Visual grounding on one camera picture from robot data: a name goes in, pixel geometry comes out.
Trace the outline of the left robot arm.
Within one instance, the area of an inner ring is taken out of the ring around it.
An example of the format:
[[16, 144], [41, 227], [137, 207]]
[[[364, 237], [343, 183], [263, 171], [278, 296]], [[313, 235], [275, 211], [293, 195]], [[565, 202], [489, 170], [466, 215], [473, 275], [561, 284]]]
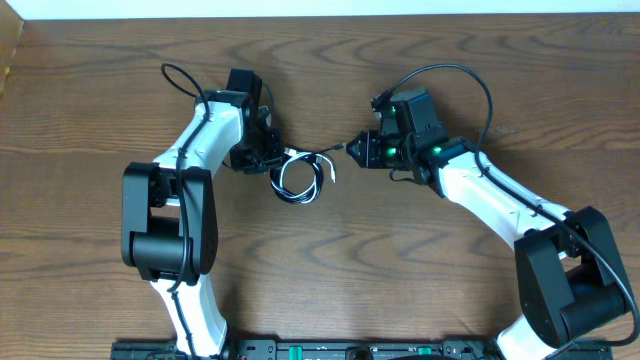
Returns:
[[151, 284], [177, 334], [176, 356], [232, 359], [211, 270], [218, 249], [213, 179], [223, 165], [248, 175], [282, 162], [284, 145], [260, 102], [262, 79], [234, 68], [222, 89], [197, 86], [194, 114], [164, 153], [123, 173], [121, 255]]

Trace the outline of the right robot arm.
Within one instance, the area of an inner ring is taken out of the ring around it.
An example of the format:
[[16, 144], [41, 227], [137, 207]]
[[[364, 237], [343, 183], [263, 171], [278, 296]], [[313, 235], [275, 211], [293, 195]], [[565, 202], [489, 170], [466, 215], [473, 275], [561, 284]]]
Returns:
[[478, 147], [452, 138], [424, 88], [372, 99], [380, 122], [347, 146], [362, 168], [410, 172], [409, 182], [470, 211], [514, 252], [521, 316], [496, 338], [503, 359], [550, 359], [609, 350], [586, 334], [639, 315], [606, 217], [537, 196], [495, 168]]

